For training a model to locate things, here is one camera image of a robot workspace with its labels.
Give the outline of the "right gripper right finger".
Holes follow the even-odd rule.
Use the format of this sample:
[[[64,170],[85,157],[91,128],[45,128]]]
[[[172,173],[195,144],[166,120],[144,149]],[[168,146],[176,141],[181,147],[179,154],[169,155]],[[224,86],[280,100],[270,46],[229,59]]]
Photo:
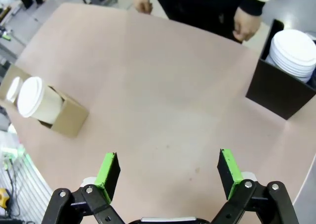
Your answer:
[[[237,224],[245,212],[256,213],[262,224],[299,222],[282,182],[272,181],[263,186],[244,178],[229,149],[220,150],[217,169],[227,202],[212,220],[213,224]]]

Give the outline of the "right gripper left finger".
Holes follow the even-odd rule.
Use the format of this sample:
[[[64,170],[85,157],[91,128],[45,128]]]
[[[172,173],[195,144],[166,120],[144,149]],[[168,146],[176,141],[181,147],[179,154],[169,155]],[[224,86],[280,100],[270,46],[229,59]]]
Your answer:
[[[124,221],[111,206],[120,174],[116,153],[107,153],[93,184],[75,192],[56,189],[46,208],[43,224],[79,224],[93,216],[99,224],[122,224]]]

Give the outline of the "person's left hand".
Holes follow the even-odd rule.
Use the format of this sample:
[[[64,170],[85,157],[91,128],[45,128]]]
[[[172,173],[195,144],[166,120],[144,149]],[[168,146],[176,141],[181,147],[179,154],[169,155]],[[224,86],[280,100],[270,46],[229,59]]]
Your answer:
[[[261,16],[250,15],[238,7],[234,15],[233,36],[241,43],[248,41],[256,34],[260,25]]]

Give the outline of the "person's right hand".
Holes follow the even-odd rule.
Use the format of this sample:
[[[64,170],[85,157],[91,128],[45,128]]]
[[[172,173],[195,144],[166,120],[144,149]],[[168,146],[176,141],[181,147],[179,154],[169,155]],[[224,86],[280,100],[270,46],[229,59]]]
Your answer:
[[[133,6],[139,13],[151,14],[153,10],[150,0],[133,0]]]

